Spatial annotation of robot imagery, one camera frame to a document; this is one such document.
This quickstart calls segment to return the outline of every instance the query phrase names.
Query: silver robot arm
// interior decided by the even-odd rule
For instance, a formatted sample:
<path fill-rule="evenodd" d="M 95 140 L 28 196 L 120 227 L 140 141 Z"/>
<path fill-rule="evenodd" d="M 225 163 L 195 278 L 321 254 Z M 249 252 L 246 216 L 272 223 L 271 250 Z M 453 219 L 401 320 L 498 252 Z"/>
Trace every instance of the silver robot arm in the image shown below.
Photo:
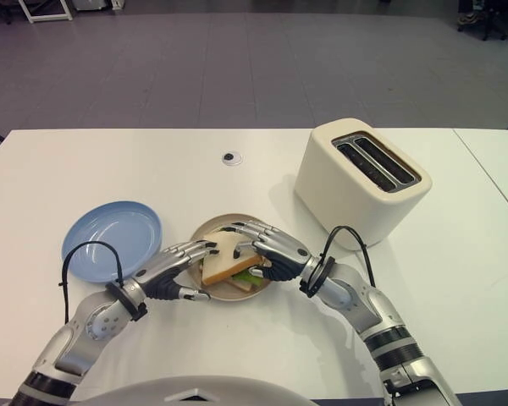
<path fill-rule="evenodd" d="M 288 234 L 260 222 L 236 222 L 224 231 L 252 239 L 235 249 L 255 250 L 270 267 L 251 269 L 252 275 L 274 281 L 301 276 L 301 291 L 316 294 L 354 327 L 380 369 L 380 378 L 395 406 L 461 406 L 433 361 L 423 355 L 389 299 L 365 283 L 355 269 L 329 257 L 323 263 Z"/>
<path fill-rule="evenodd" d="M 311 280 L 308 269 L 302 280 Z M 316 295 L 354 327 L 380 369 L 394 405 L 458 406 L 461 402 L 433 361 L 423 355 L 389 299 L 355 269 L 333 264 Z"/>
<path fill-rule="evenodd" d="M 74 317 L 43 349 L 10 405 L 67 404 L 105 346 L 129 321 L 138 321 L 146 314 L 146 298 L 209 300 L 207 292 L 180 286 L 174 278 L 193 263 L 217 254 L 215 246 L 198 241 L 167 248 L 122 287 L 109 283 L 105 291 L 83 299 Z"/>

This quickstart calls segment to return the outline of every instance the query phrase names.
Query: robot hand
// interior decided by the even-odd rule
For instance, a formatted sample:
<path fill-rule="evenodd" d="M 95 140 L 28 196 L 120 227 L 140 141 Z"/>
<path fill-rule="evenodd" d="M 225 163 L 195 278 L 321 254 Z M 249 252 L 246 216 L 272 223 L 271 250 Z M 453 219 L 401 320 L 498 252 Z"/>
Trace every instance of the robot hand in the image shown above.
<path fill-rule="evenodd" d="M 148 298 L 209 300 L 204 290 L 179 285 L 174 279 L 208 255 L 217 254 L 216 243 L 196 241 L 173 245 L 152 257 L 134 276 Z"/>
<path fill-rule="evenodd" d="M 317 263 L 303 243 L 262 222 L 234 222 L 222 230 L 252 239 L 237 244 L 235 258 L 239 258 L 242 250 L 254 250 L 271 261 L 271 266 L 252 268 L 250 272 L 254 276 L 272 281 L 289 281 L 298 277 L 306 267 L 314 267 Z"/>

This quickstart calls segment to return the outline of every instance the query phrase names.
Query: white bread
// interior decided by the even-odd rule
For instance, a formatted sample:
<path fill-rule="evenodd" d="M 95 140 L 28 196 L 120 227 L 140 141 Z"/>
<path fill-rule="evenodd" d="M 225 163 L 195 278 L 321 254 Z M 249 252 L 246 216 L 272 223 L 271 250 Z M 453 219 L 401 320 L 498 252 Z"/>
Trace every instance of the white bread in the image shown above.
<path fill-rule="evenodd" d="M 262 264 L 263 258 L 250 250 L 243 250 L 240 257 L 234 259 L 234 249 L 237 243 L 249 241 L 248 237 L 239 233 L 217 231 L 203 237 L 207 241 L 217 243 L 216 255 L 210 255 L 203 260 L 202 282 L 204 285 L 212 285 L 223 281 L 227 277 L 245 270 L 250 266 Z"/>
<path fill-rule="evenodd" d="M 252 283 L 247 281 L 241 281 L 240 279 L 233 279 L 232 277 L 228 277 L 224 279 L 228 285 L 233 286 L 234 288 L 238 288 L 243 292 L 250 292 L 252 290 Z"/>

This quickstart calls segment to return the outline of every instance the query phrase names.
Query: light blue plate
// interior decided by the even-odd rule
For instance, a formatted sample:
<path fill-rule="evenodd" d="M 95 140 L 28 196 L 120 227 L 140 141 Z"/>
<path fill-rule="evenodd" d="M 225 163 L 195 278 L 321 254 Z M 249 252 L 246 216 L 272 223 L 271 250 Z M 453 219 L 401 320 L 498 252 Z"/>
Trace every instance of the light blue plate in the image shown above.
<path fill-rule="evenodd" d="M 135 201 L 115 201 L 86 213 L 68 231 L 62 244 L 62 259 L 85 241 L 103 241 L 119 253 L 124 278 L 131 276 L 158 252 L 162 226 L 157 214 Z M 117 278 L 113 252 L 100 244 L 77 250 L 69 270 L 87 282 L 106 283 Z"/>

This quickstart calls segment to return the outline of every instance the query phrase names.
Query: white toaster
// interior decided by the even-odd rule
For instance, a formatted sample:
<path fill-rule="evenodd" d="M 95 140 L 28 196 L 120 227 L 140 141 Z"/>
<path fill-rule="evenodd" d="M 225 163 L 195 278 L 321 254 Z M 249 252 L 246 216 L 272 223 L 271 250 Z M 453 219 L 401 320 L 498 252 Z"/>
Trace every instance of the white toaster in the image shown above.
<path fill-rule="evenodd" d="M 376 130 L 344 118 L 312 131 L 295 192 L 328 232 L 351 226 L 372 245 L 391 233 L 431 185 L 429 175 Z M 348 250 L 360 248 L 344 231 L 335 240 Z"/>

